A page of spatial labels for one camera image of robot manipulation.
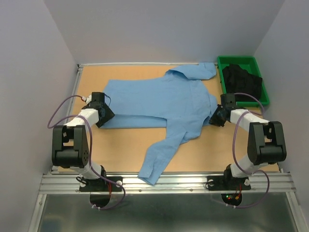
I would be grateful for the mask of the light blue long sleeve shirt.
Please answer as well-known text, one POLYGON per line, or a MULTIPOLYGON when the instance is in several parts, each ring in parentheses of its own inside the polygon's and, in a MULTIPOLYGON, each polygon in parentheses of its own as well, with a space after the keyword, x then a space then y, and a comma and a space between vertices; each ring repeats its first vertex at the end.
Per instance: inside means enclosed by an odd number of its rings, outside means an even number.
POLYGON ((213 63, 181 65, 148 80, 110 80, 104 92, 115 116, 106 129, 165 128, 164 140, 146 152, 138 177, 154 185, 181 144, 200 136, 217 108, 204 85, 216 75, 213 63))

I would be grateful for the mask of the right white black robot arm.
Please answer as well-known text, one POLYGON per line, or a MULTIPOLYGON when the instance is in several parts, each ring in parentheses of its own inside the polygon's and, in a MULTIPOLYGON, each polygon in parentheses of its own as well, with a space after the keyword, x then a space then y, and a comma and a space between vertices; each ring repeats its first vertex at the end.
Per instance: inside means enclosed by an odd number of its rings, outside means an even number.
POLYGON ((282 124, 262 119, 257 113, 240 107, 236 95, 221 95, 221 103, 210 119, 210 124, 223 127, 225 122, 235 124, 232 147, 236 147, 239 128, 248 132, 247 154, 241 159, 233 158, 222 175, 208 176, 206 188, 216 190, 250 190, 249 176, 270 164, 284 161, 287 156, 282 124))

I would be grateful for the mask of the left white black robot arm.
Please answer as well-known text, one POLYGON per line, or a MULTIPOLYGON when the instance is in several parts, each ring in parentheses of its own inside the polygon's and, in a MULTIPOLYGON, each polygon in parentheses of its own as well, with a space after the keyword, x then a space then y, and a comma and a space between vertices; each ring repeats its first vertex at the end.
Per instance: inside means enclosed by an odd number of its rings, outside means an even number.
POLYGON ((76 180, 81 192, 111 192, 112 185, 107 181, 104 167, 91 160, 87 137, 92 134, 92 126, 102 127, 115 114, 106 103, 108 96, 103 92, 92 92, 87 98, 79 95, 77 97, 86 105, 79 114, 70 116, 71 121, 64 125, 56 123, 54 126, 51 121, 48 122, 48 128, 53 130, 52 163, 77 172, 76 180))

